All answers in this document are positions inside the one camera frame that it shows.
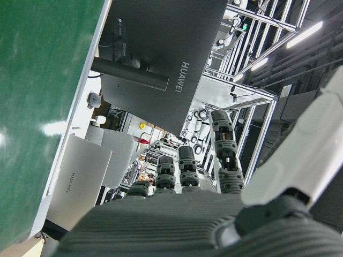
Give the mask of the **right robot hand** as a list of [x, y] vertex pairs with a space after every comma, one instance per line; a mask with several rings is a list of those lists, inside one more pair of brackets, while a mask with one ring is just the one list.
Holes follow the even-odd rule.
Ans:
[[314, 102], [239, 187], [226, 162], [229, 121], [212, 112], [220, 192], [126, 197], [89, 211], [55, 256], [342, 256], [342, 238], [309, 209], [342, 166], [342, 108]]

